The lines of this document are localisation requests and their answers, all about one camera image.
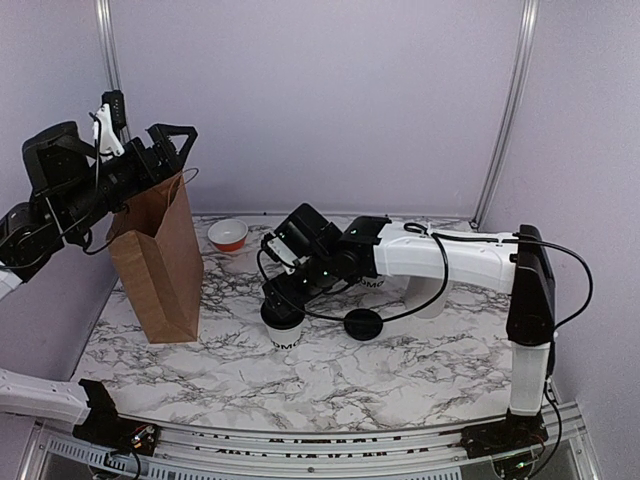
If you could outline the white cylindrical utensil holder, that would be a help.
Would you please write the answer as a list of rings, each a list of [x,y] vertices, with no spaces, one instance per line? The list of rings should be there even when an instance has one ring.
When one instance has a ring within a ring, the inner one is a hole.
[[[431,300],[440,291],[442,280],[438,278],[410,277],[404,294],[404,305],[408,310],[415,309]],[[427,307],[415,313],[421,319],[433,319],[445,308],[452,283],[448,282],[444,291]]]

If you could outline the white paper cup stack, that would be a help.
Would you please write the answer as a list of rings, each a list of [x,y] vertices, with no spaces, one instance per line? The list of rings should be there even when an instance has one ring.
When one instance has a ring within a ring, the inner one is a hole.
[[[380,289],[385,284],[385,277],[384,276],[376,276],[376,277],[363,276],[360,279],[360,284],[367,289],[377,290],[377,289]]]

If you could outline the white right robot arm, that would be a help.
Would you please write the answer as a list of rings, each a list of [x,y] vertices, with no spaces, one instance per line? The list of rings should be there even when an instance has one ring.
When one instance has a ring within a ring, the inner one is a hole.
[[[555,279],[539,230],[514,234],[455,233],[415,222],[360,216],[340,230],[308,203],[299,205],[260,244],[284,271],[264,280],[260,315],[273,341],[294,342],[308,302],[364,278],[406,277],[405,305],[414,315],[462,282],[511,298],[506,332],[512,345],[509,415],[495,438],[515,448],[534,431],[550,375],[555,328]]]

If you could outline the right aluminium frame post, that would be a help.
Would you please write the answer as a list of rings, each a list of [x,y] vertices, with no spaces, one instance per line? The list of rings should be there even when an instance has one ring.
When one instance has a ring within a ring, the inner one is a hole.
[[[523,99],[530,69],[539,8],[540,2],[538,0],[526,0],[523,2],[514,63],[505,106],[484,184],[471,221],[476,228],[482,225],[488,215],[501,172],[506,164],[515,119]]]

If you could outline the left aluminium frame post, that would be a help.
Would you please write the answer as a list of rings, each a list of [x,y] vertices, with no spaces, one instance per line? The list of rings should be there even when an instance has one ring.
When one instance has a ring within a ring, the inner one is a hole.
[[[119,53],[115,35],[115,22],[112,13],[112,2],[109,0],[95,0],[95,15],[97,22],[98,43],[105,71],[108,90],[124,92]]]

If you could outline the aluminium frame post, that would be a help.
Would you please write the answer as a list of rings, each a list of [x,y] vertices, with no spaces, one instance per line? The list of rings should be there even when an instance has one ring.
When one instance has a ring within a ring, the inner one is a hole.
[[[476,228],[482,225],[488,215],[501,172],[506,164],[515,119],[523,99],[530,69],[539,8],[540,2],[538,0],[526,0],[523,2],[514,63],[505,106],[484,184],[471,221]]]
[[[97,22],[98,43],[105,71],[108,90],[124,92],[119,53],[115,35],[115,22],[112,13],[112,2],[109,0],[95,0],[95,15]]]

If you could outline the orange white bowl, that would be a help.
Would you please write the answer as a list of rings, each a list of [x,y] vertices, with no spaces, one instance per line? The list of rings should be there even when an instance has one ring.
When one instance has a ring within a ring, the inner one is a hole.
[[[246,243],[247,235],[248,225],[234,218],[219,220],[207,231],[208,240],[217,250],[225,253],[241,249]]]

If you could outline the white paper coffee cup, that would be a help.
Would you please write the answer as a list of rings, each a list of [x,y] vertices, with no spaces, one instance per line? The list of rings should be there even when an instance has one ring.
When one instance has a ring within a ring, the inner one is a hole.
[[[291,350],[299,345],[302,337],[302,324],[281,329],[266,325],[266,330],[272,345],[279,350]]]

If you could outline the black plastic cup lid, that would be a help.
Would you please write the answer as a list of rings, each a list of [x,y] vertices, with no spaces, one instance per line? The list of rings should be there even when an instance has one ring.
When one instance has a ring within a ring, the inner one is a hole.
[[[370,309],[350,311],[343,321],[345,332],[358,341],[369,341],[378,337],[384,326],[381,316]]]

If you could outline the aluminium front rail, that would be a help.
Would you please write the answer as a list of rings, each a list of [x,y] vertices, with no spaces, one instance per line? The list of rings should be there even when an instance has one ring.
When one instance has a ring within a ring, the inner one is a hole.
[[[493,418],[400,430],[291,433],[158,423],[151,454],[35,424],[20,479],[599,479],[578,406],[546,405],[542,434],[507,444]]]

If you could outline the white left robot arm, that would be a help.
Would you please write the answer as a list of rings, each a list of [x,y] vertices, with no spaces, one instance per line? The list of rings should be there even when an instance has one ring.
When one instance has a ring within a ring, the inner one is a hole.
[[[182,174],[197,131],[148,133],[151,146],[134,138],[118,154],[82,141],[73,121],[27,140],[32,193],[1,220],[1,268],[26,283],[66,245],[91,255],[92,227],[112,214],[107,247],[147,340],[194,342],[203,261]]]

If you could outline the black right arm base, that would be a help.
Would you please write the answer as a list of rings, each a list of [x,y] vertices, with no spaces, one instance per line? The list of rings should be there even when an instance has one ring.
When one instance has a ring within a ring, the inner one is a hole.
[[[460,445],[475,459],[543,445],[548,438],[541,412],[523,416],[508,410],[502,420],[464,427]]]

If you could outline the brown paper bag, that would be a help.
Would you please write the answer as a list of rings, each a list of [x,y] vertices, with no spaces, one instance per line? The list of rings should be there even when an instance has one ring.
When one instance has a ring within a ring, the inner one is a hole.
[[[148,342],[196,341],[204,266],[185,174],[127,200],[106,240]]]

